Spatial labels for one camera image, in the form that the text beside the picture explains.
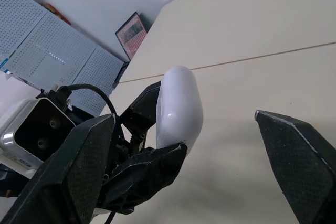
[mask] picture frame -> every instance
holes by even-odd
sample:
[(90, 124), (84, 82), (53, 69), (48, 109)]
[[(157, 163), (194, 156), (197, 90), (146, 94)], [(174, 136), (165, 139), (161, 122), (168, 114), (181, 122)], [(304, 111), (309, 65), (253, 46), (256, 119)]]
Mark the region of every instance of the picture frame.
[(135, 12), (119, 29), (115, 35), (131, 61), (147, 35), (140, 16)]

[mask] pegboard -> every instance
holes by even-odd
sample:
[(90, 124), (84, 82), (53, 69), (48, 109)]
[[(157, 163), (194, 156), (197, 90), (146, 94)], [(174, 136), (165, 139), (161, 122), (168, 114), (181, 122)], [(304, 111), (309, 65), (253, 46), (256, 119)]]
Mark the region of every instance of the pegboard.
[[(123, 63), (123, 61), (98, 46), (74, 80), (74, 84), (92, 84), (109, 96)], [(104, 100), (91, 90), (76, 90), (70, 98), (74, 106), (93, 116), (99, 116), (106, 105)]]
[(11, 56), (46, 13), (33, 0), (0, 0), (0, 63)]
[(94, 42), (47, 12), (4, 69), (50, 90), (55, 83), (71, 84), (95, 48)]

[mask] table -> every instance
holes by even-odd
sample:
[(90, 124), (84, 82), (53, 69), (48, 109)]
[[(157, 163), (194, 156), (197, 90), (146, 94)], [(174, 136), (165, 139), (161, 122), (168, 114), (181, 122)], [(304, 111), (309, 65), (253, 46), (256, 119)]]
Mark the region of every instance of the table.
[[(217, 6), (200, 6), (207, 1)], [(166, 69), (186, 65), (194, 69), (204, 110), (202, 132), (174, 184), (113, 223), (298, 223), (273, 176), (254, 112), (309, 122), (336, 147), (334, 2), (238, 1), (165, 6), (112, 93), (122, 113)], [(195, 29), (183, 22), (187, 9), (204, 15)], [(231, 20), (209, 21), (224, 10)], [(179, 23), (174, 29), (173, 20)], [(219, 45), (211, 47), (218, 37)], [(147, 145), (155, 147), (155, 126)]]

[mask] black cable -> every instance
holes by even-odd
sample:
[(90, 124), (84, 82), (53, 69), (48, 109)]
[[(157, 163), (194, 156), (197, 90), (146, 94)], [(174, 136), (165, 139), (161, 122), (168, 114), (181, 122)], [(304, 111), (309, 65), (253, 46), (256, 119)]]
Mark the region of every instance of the black cable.
[(107, 217), (107, 220), (105, 221), (105, 224), (111, 224), (111, 222), (112, 222), (112, 220), (114, 218), (114, 215), (116, 215), (116, 213), (115, 212), (111, 212), (109, 214), (109, 216)]
[(71, 91), (75, 91), (75, 90), (79, 90), (79, 89), (90, 89), (94, 92), (96, 92), (98, 95), (100, 95), (104, 101), (106, 102), (107, 106), (109, 107), (111, 113), (117, 115), (117, 112), (115, 111), (115, 108), (112, 104), (112, 102), (110, 101), (109, 97), (99, 88), (97, 88), (94, 85), (91, 84), (72, 84), (67, 86), (68, 89), (70, 89)]

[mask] black frame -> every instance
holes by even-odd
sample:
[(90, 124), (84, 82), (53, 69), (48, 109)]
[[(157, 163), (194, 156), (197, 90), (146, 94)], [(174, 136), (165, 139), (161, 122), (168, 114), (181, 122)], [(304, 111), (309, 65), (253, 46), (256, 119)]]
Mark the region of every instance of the black frame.
[(141, 25), (143, 26), (143, 29), (146, 31), (146, 33), (148, 33), (148, 30), (146, 29), (146, 27), (145, 27), (145, 25), (144, 25), (144, 23), (142, 22), (142, 20), (141, 20), (141, 18), (140, 18), (140, 15), (138, 14), (138, 12), (135, 12), (135, 13), (133, 13), (132, 14), (132, 16), (129, 18), (129, 19), (127, 19), (126, 20), (126, 22), (124, 23), (124, 24), (122, 24), (122, 26), (114, 33), (115, 34), (115, 36), (117, 37), (117, 39), (118, 39), (118, 41), (119, 41), (119, 43), (120, 43), (120, 45), (121, 45), (121, 47), (122, 47), (122, 49), (124, 50), (124, 52), (125, 52), (125, 54), (127, 55), (127, 58), (129, 59), (129, 61), (131, 61), (131, 58), (130, 58), (130, 56), (127, 54), (127, 52), (126, 52), (126, 50), (125, 50), (125, 48), (124, 48), (124, 46), (123, 46), (123, 44), (122, 44), (122, 42), (120, 41), (120, 39), (118, 38), (118, 36), (117, 36), (117, 33), (119, 33), (135, 16), (138, 16), (139, 17), (139, 20), (140, 20), (140, 22), (141, 22)]

